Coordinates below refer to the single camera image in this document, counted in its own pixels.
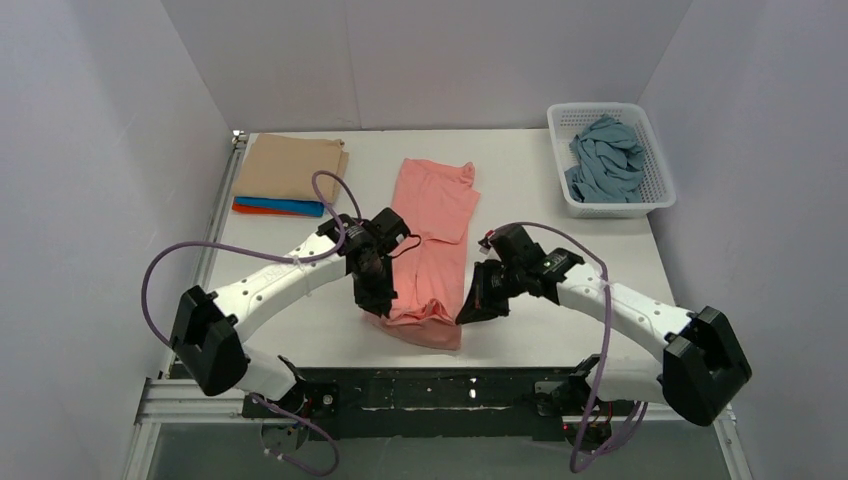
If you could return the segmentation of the pink t-shirt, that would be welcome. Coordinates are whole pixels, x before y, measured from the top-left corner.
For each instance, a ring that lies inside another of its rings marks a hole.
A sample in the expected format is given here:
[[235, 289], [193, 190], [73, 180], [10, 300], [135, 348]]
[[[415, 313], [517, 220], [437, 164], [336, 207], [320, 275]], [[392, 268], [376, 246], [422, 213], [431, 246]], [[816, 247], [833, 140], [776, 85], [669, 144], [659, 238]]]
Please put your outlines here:
[[392, 261], [394, 289], [387, 318], [365, 318], [384, 333], [413, 345], [455, 351], [461, 347], [457, 316], [465, 301], [468, 230], [480, 199], [476, 170], [426, 159], [405, 159], [391, 208], [410, 228], [403, 254]]

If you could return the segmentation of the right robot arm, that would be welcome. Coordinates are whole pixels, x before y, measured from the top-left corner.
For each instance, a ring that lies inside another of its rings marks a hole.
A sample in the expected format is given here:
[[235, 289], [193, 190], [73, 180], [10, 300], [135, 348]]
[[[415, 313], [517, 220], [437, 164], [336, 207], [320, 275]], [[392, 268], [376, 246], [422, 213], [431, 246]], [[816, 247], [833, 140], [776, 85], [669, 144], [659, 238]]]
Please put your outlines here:
[[723, 312], [705, 307], [695, 313], [608, 284], [594, 266], [562, 248], [531, 262], [476, 263], [456, 321], [507, 316], [510, 299], [524, 293], [609, 323], [653, 357], [652, 362], [585, 360], [576, 370], [587, 385], [600, 383], [602, 401], [660, 403], [692, 424], [708, 426], [752, 377]]

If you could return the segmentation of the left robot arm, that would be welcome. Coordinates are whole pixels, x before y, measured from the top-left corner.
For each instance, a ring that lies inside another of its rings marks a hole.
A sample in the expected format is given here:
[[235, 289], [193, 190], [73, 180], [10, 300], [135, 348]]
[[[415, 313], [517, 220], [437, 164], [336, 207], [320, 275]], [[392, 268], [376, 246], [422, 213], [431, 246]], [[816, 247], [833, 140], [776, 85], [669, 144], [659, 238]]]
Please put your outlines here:
[[286, 358], [254, 350], [247, 341], [266, 322], [314, 290], [351, 277], [359, 307], [389, 312], [394, 251], [410, 237], [399, 223], [329, 222], [285, 257], [206, 291], [196, 285], [179, 301], [169, 345], [204, 395], [237, 389], [279, 402], [300, 398], [306, 380]]

